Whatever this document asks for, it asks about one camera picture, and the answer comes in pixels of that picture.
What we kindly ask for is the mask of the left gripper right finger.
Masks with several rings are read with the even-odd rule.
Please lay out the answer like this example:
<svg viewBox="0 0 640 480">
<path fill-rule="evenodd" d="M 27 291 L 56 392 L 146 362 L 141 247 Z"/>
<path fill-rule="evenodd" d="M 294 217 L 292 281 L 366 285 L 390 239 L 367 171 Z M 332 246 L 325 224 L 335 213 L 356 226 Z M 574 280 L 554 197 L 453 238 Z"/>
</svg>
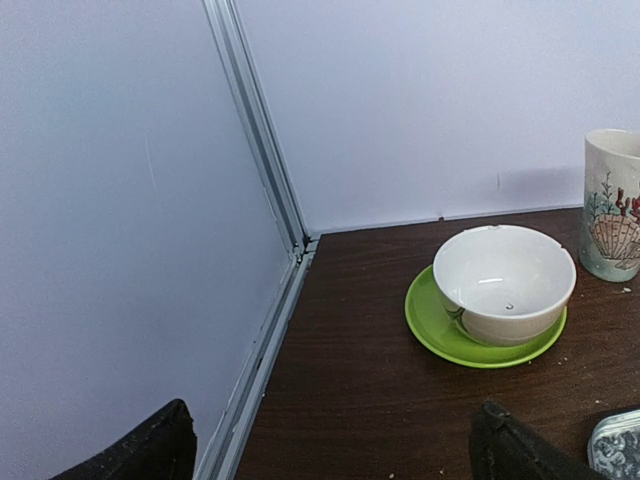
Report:
<svg viewBox="0 0 640 480">
<path fill-rule="evenodd" d="M 469 457 L 474 479 L 602 479 L 556 448 L 503 406 L 485 401 L 471 418 Z"/>
</svg>

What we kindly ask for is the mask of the green saucer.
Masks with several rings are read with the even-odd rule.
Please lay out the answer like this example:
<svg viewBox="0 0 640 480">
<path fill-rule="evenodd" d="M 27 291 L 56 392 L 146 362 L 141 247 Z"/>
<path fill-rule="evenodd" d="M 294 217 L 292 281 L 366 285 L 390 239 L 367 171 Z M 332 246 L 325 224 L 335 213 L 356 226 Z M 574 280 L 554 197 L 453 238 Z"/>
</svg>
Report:
<svg viewBox="0 0 640 480">
<path fill-rule="evenodd" d="M 454 364 L 478 369 L 502 369 L 525 364 L 539 357 L 561 336 L 568 311 L 539 337 L 521 345 L 487 346 L 474 341 L 449 318 L 438 298 L 431 266 L 411 282 L 405 296 L 404 313 L 414 337 L 430 352 Z"/>
</svg>

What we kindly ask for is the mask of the left bottom frame rail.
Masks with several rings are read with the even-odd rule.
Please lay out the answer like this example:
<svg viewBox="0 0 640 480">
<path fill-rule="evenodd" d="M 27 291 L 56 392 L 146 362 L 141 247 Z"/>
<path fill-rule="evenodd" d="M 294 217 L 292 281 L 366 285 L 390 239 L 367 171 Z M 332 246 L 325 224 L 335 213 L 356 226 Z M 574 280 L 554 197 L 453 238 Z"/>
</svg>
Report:
<svg viewBox="0 0 640 480">
<path fill-rule="evenodd" d="M 218 426 L 197 465 L 196 479 L 232 479 L 270 379 L 319 240 L 293 257 L 278 287 Z"/>
</svg>

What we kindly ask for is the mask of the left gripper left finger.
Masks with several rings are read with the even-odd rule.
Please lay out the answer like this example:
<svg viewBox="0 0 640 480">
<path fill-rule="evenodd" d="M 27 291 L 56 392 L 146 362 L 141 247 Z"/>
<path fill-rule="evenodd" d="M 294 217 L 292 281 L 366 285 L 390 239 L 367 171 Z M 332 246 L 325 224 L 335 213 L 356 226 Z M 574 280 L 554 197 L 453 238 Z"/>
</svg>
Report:
<svg viewBox="0 0 640 480">
<path fill-rule="evenodd" d="M 191 479 L 196 434 L 186 403 L 174 399 L 108 448 L 58 479 Z"/>
</svg>

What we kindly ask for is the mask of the white bowl on saucer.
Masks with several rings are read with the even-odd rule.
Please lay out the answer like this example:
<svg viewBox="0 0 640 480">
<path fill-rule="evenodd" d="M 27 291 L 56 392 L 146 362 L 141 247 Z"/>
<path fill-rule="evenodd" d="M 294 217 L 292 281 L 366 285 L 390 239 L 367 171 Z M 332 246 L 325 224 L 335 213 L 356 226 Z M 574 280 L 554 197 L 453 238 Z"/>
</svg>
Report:
<svg viewBox="0 0 640 480">
<path fill-rule="evenodd" d="M 568 305 L 575 263 L 555 239 L 515 225 L 464 230 L 432 263 L 439 300 L 472 340 L 496 347 L 528 343 L 549 330 Z"/>
</svg>

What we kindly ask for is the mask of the left aluminium frame post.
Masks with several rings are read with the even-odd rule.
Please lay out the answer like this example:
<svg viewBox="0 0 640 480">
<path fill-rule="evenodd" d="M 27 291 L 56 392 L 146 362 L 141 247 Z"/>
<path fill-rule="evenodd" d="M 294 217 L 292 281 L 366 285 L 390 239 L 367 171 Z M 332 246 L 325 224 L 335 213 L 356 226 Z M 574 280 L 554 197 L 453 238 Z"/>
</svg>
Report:
<svg viewBox="0 0 640 480">
<path fill-rule="evenodd" d="M 301 256 L 309 243 L 309 235 L 286 171 L 236 3 L 205 1 L 203 5 L 281 237 L 295 255 Z"/>
</svg>

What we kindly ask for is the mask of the lilac bunny tin lid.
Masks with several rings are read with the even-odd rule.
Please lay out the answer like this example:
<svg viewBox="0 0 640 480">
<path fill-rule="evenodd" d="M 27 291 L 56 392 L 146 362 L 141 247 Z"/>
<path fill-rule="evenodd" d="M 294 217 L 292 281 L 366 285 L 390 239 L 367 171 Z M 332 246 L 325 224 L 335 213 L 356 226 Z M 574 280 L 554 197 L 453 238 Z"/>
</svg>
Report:
<svg viewBox="0 0 640 480">
<path fill-rule="evenodd" d="M 601 420 L 590 437 L 589 466 L 608 479 L 639 478 L 639 410 Z"/>
</svg>

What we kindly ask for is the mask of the tall floral mug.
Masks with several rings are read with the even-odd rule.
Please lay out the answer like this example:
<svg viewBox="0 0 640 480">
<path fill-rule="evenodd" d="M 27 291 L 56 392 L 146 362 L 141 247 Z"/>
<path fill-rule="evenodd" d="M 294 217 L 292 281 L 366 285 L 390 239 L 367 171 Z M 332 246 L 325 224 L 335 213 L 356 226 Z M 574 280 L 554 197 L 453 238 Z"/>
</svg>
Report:
<svg viewBox="0 0 640 480">
<path fill-rule="evenodd" d="M 614 283 L 639 272 L 639 135 L 597 129 L 585 135 L 579 260 Z"/>
</svg>

